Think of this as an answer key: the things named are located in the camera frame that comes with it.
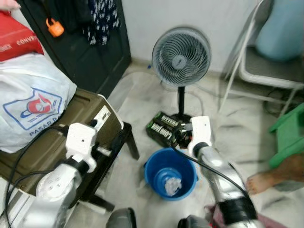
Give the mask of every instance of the red bag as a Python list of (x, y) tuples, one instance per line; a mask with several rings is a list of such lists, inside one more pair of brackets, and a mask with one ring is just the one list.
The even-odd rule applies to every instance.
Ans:
[(0, 11), (0, 61), (31, 52), (43, 54), (35, 33)]

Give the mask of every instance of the fan grille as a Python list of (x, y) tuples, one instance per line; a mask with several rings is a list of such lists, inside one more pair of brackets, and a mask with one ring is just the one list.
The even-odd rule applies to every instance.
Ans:
[(175, 86), (199, 81), (210, 65), (210, 49), (206, 38), (191, 28), (175, 28), (156, 42), (152, 65), (157, 76)]

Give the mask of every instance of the fan base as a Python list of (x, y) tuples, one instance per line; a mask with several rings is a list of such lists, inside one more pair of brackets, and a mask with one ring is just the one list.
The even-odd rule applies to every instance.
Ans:
[(174, 119), (180, 120), (185, 124), (190, 123), (190, 119), (192, 118), (192, 116), (187, 114), (183, 114), (182, 116), (180, 114), (174, 114), (172, 116), (174, 117)]

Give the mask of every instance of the plastic bag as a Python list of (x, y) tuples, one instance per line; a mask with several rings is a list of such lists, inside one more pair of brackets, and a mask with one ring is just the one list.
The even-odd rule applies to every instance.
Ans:
[(40, 54), (0, 63), (0, 150), (13, 153), (52, 125), (76, 85)]
[(15, 0), (0, 0), (0, 10), (14, 10), (21, 6)]
[(4, 12), (0, 12), (0, 21), (0, 61), (32, 52), (43, 54), (33, 31)]

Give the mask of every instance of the wire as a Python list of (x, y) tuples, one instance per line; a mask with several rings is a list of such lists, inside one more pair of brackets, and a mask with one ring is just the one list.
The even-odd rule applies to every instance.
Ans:
[(13, 181), (13, 178), (14, 178), (14, 175), (15, 175), (15, 172), (16, 172), (16, 168), (21, 160), (21, 158), (23, 157), (23, 155), (26, 153), (26, 151), (28, 150), (28, 148), (34, 143), (34, 141), (36, 141), (37, 138), (39, 138), (41, 135), (43, 135), (45, 132), (47, 132), (48, 130), (51, 130), (51, 129), (55, 129), (55, 130), (60, 130), (60, 127), (58, 126), (50, 126), (46, 129), (43, 129), (41, 132), (39, 132), (34, 138), (32, 141), (30, 141), (23, 149), (22, 151), (20, 152), (18, 158), (16, 159), (13, 167), (12, 167), (12, 170), (10, 172), (10, 176), (9, 176), (9, 179), (8, 179), (8, 183), (7, 183), (7, 186), (6, 186), (6, 189), (5, 189), (5, 216), (6, 216), (6, 219), (7, 219), (7, 222), (8, 222), (8, 225), (9, 225), (9, 228), (11, 228), (10, 226), (10, 222), (9, 222), (9, 214), (8, 214), (8, 206), (9, 206), (9, 199), (8, 199), (8, 194), (9, 194), (9, 189), (10, 189), (10, 184), (12, 183)]
[[(135, 71), (131, 71), (131, 72), (129, 72), (129, 73), (123, 75), (122, 79), (124, 79), (124, 78), (126, 78), (126, 77), (128, 77), (128, 76), (130, 76), (131, 74), (134, 74), (134, 73), (146, 73), (146, 74), (149, 74), (149, 75), (152, 75), (152, 76), (156, 76), (155, 73), (151, 73), (151, 72), (143, 71), (143, 70), (135, 70)], [(204, 91), (204, 92), (206, 92), (206, 93), (208, 93), (208, 94), (210, 94), (210, 95), (212, 95), (212, 96), (214, 96), (214, 97), (217, 97), (217, 98), (223, 98), (223, 97), (224, 97), (224, 96), (221, 96), (221, 95), (219, 95), (219, 94), (216, 94), (216, 93), (213, 92), (212, 90), (209, 90), (209, 89), (207, 89), (207, 88), (204, 88), (204, 87), (198, 85), (197, 83), (194, 83), (194, 84), (189, 85), (189, 86), (197, 87), (197, 88), (200, 89), (201, 91)], [(195, 95), (195, 94), (192, 94), (191, 92), (188, 92), (188, 91), (187, 91), (186, 93), (191, 94), (191, 95), (197, 97), (198, 99), (200, 99), (199, 96), (197, 96), (197, 95)], [(244, 96), (234, 96), (234, 97), (228, 96), (228, 99), (239, 99), (239, 98), (242, 98), (242, 97), (244, 97)]]
[[(175, 89), (168, 89), (166, 88), (164, 85), (163, 85), (163, 81), (161, 81), (161, 86), (163, 87), (164, 90), (167, 90), (168, 92), (174, 92), (176, 93), (177, 90)], [(192, 95), (194, 97), (196, 97), (198, 100), (199, 100), (199, 104), (200, 104), (200, 108), (201, 108), (201, 115), (204, 115), (204, 103), (202, 101), (202, 99), (197, 96), (195, 93), (192, 93), (192, 92), (189, 92), (189, 91), (185, 91), (186, 94), (189, 94), (189, 95)], [(177, 104), (179, 104), (180, 101), (179, 101), (179, 94), (177, 93)]]
[[(204, 87), (198, 85), (197, 83), (194, 83), (194, 84), (192, 84), (192, 85), (190, 85), (190, 86), (197, 87), (197, 88), (200, 89), (201, 91), (204, 91), (204, 92), (206, 92), (206, 93), (208, 93), (208, 94), (210, 94), (210, 95), (212, 95), (212, 96), (214, 96), (214, 97), (217, 97), (217, 98), (224, 98), (224, 96), (221, 96), (221, 95), (219, 95), (219, 94), (213, 92), (212, 90), (206, 89), (206, 88), (204, 88)], [(243, 97), (244, 97), (244, 96), (228, 96), (227, 99), (239, 99), (239, 98), (243, 98)]]
[[(272, 93), (274, 93), (274, 92), (280, 92), (280, 90), (278, 89), (278, 88), (273, 88), (267, 95), (266, 95), (266, 97), (270, 97), (270, 95), (272, 94)], [(288, 94), (287, 94), (287, 92), (283, 92), (283, 91), (281, 91), (281, 98), (280, 98), (280, 100), (282, 100), (282, 101), (287, 101), (287, 99), (288, 99)], [(286, 113), (288, 113), (289, 111), (291, 111), (291, 110), (293, 110), (294, 108), (296, 108), (297, 106), (298, 106), (299, 104), (290, 104), (289, 105), (289, 108), (288, 108), (288, 110), (286, 111)], [(279, 110), (282, 110), (283, 109), (283, 106), (284, 106), (284, 104), (282, 103), (282, 104), (280, 104), (280, 108), (279, 108)], [(267, 112), (268, 114), (270, 114), (270, 115), (272, 115), (272, 116), (274, 116), (274, 117), (278, 117), (279, 115), (280, 115), (280, 113), (281, 113), (281, 111), (270, 111), (269, 110), (269, 101), (263, 101), (263, 103), (262, 103), (262, 107), (263, 107), (263, 109), (264, 109), (264, 111), (265, 112)]]
[[(176, 129), (173, 131), (173, 135), (175, 136), (176, 132), (179, 131), (180, 129), (182, 129), (182, 128), (180, 128), (180, 127), (179, 127), (179, 128), (176, 128)], [(209, 171), (211, 171), (211, 172), (213, 172), (213, 173), (219, 175), (220, 177), (224, 178), (225, 180), (229, 181), (231, 184), (233, 184), (234, 186), (236, 186), (236, 187), (244, 194), (245, 197), (249, 197), (248, 192), (246, 192), (242, 187), (240, 187), (237, 183), (235, 183), (232, 179), (230, 179), (229, 177), (227, 177), (227, 176), (224, 175), (223, 173), (221, 173), (221, 172), (217, 171), (216, 169), (214, 169), (214, 168), (212, 168), (212, 167), (210, 167), (210, 166), (208, 166), (208, 165), (206, 165), (206, 164), (204, 164), (204, 163), (202, 163), (202, 162), (200, 162), (200, 161), (198, 161), (198, 160), (196, 160), (196, 159), (194, 159), (194, 158), (192, 158), (192, 157), (190, 157), (190, 156), (184, 154), (183, 152), (177, 150), (177, 149), (174, 147), (173, 138), (174, 138), (174, 137), (171, 138), (171, 148), (172, 148), (175, 152), (177, 152), (178, 154), (184, 156), (185, 158), (187, 158), (187, 159), (189, 159), (189, 160), (191, 160), (191, 161), (197, 163), (198, 165), (204, 167), (205, 169), (207, 169), (207, 170), (209, 170)]]
[[(14, 189), (15, 189), (15, 188), (17, 187), (17, 185), (18, 185), (21, 181), (23, 181), (24, 179), (29, 178), (29, 177), (31, 177), (31, 176), (33, 176), (33, 175), (48, 174), (48, 173), (50, 173), (50, 172), (52, 172), (52, 170), (49, 170), (49, 171), (36, 171), (36, 172), (31, 172), (31, 173), (29, 173), (29, 174), (27, 174), (27, 175), (24, 175), (24, 176), (18, 178), (18, 179), (15, 181), (14, 186), (11, 188), (11, 190), (10, 190), (10, 191), (8, 192), (8, 194), (6, 195), (6, 198), (8, 199), (8, 201), (10, 200), (10, 197), (11, 197), (11, 195), (12, 195)], [(7, 220), (7, 223), (8, 223), (8, 225), (9, 225), (9, 228), (11, 228), (11, 224), (10, 224), (10, 220), (9, 220), (8, 214), (6, 214), (6, 220)]]

